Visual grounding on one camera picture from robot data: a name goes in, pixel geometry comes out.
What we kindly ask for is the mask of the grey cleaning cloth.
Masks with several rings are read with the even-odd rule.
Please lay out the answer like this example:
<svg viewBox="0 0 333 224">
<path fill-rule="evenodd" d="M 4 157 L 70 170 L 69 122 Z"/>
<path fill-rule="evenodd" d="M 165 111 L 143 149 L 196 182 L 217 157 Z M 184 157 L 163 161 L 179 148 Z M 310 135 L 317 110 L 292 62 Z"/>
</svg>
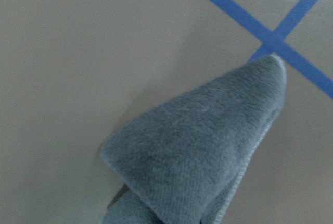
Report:
<svg viewBox="0 0 333 224">
<path fill-rule="evenodd" d="M 285 101 L 278 56 L 259 58 L 136 117 L 102 146 L 128 190 L 103 223 L 220 223 Z"/>
</svg>

